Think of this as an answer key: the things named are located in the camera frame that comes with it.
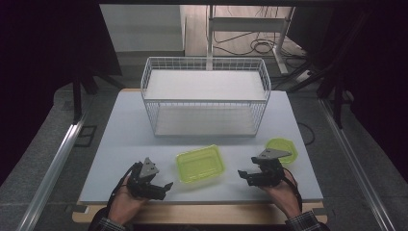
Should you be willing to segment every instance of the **cable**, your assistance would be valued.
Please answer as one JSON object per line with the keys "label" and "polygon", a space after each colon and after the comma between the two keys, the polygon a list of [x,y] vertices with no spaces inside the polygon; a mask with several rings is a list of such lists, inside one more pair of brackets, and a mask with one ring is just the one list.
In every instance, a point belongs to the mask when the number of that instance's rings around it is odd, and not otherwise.
{"label": "cable", "polygon": [[312,134],[312,139],[310,141],[308,141],[308,142],[305,142],[305,146],[312,144],[315,141],[315,138],[316,138],[315,132],[313,131],[313,129],[311,127],[309,127],[308,125],[302,123],[302,122],[297,122],[297,124],[306,127],[310,131],[310,133]]}

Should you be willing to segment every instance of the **white table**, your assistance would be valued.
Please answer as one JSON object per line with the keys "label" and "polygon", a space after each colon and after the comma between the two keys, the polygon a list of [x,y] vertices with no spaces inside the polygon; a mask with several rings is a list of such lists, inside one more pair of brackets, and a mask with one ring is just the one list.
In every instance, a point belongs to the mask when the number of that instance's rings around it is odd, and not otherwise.
{"label": "white table", "polygon": [[[256,187],[248,187],[237,170],[259,172],[250,158],[259,155],[272,138],[292,140],[298,157],[286,165],[299,183],[303,202],[322,201],[318,181],[293,116],[287,94],[272,91],[260,129],[255,138],[156,138],[150,126],[140,92],[119,93],[105,133],[79,201],[85,204],[106,204],[112,189],[125,171],[135,162],[149,157],[160,172],[152,184],[163,186],[174,182],[160,204],[253,204],[269,201]],[[180,182],[175,163],[177,154],[216,144],[226,170],[220,176],[199,183]]]}

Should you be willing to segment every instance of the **hand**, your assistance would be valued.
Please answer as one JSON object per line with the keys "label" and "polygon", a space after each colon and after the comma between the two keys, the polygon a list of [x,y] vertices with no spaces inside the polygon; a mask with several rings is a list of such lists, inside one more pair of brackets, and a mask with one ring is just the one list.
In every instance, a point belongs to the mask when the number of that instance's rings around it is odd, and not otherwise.
{"label": "hand", "polygon": [[[285,176],[296,185],[292,175],[285,169]],[[272,199],[272,202],[286,215],[287,218],[294,218],[301,215],[296,196],[291,187],[284,181],[275,187],[260,187]]]}
{"label": "hand", "polygon": [[108,219],[121,225],[130,222],[139,212],[142,205],[148,201],[147,198],[134,198],[130,194],[128,188],[125,186],[128,178],[129,177],[125,178],[123,186],[117,191],[111,206],[111,211],[108,214]]}

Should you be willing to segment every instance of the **white wire basket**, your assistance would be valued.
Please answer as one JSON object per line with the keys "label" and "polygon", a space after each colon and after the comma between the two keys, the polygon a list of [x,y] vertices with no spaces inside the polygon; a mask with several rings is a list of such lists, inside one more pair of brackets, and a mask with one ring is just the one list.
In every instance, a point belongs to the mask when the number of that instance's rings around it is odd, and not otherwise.
{"label": "white wire basket", "polygon": [[155,136],[254,137],[270,95],[258,58],[151,57],[140,87]]}

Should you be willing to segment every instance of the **yellow plastic container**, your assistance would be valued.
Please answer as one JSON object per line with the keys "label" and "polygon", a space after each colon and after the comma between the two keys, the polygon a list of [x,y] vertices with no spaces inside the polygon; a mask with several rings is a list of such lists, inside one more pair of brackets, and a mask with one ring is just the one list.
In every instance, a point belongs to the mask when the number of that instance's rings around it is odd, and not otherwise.
{"label": "yellow plastic container", "polygon": [[216,145],[180,153],[176,157],[180,181],[192,183],[220,175],[225,166]]}
{"label": "yellow plastic container", "polygon": [[287,139],[283,139],[283,138],[270,139],[265,145],[265,148],[273,148],[273,149],[277,149],[281,151],[291,152],[292,153],[291,156],[279,158],[279,162],[282,164],[290,164],[297,158],[296,147],[294,147],[294,144],[292,141],[287,140]]}

